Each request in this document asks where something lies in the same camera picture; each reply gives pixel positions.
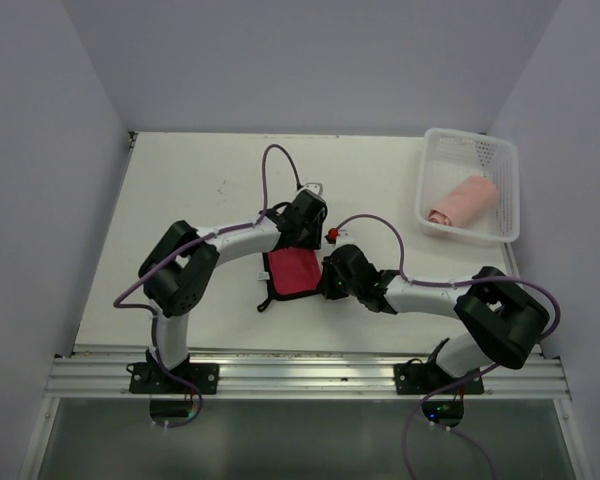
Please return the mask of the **black cloth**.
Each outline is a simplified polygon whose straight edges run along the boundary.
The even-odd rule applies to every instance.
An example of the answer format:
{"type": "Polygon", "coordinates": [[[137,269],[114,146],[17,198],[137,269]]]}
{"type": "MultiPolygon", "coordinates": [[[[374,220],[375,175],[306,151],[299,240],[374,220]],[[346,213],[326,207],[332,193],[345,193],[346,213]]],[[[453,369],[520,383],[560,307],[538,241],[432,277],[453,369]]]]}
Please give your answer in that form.
{"type": "Polygon", "coordinates": [[[291,301],[319,294],[321,268],[315,250],[290,247],[262,254],[267,296],[256,309],[274,301],[291,301]]]}

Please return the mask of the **pink towel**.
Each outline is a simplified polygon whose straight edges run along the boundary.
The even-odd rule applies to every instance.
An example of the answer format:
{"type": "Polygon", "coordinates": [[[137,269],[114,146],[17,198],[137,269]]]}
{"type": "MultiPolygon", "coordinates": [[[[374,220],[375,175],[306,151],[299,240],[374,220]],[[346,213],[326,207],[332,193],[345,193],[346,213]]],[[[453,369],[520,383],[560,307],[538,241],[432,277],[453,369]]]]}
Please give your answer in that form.
{"type": "Polygon", "coordinates": [[[464,228],[493,208],[498,189],[489,179],[470,176],[439,201],[428,213],[434,224],[464,228]]]}

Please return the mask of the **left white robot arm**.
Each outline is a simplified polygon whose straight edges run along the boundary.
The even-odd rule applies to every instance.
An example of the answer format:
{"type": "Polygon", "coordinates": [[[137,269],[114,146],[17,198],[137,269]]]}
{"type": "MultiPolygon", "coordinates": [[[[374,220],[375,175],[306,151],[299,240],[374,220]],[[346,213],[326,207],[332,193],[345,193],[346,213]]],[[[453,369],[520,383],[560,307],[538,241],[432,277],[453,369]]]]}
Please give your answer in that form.
{"type": "Polygon", "coordinates": [[[319,293],[317,252],[328,209],[310,190],[292,202],[262,211],[253,222],[197,229],[185,221],[171,225],[139,270],[145,296],[157,307],[149,353],[157,362],[152,379],[165,392],[181,390],[188,379],[186,336],[189,312],[201,301],[214,270],[228,262],[260,254],[267,297],[273,301],[319,293]]]}

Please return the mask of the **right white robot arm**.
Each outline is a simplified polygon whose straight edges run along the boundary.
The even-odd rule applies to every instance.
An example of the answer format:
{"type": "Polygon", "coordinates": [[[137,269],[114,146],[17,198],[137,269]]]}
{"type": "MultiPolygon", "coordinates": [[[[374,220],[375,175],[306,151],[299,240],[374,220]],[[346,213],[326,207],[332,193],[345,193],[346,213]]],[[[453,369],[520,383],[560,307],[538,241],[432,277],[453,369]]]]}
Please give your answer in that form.
{"type": "Polygon", "coordinates": [[[459,320],[467,332],[442,340],[426,362],[409,361],[398,374],[424,392],[448,392],[461,379],[493,364],[521,369],[550,321],[549,312],[494,267],[462,286],[407,281],[397,270],[378,270],[354,244],[322,261],[324,298],[353,297],[381,314],[424,313],[459,320]]]}

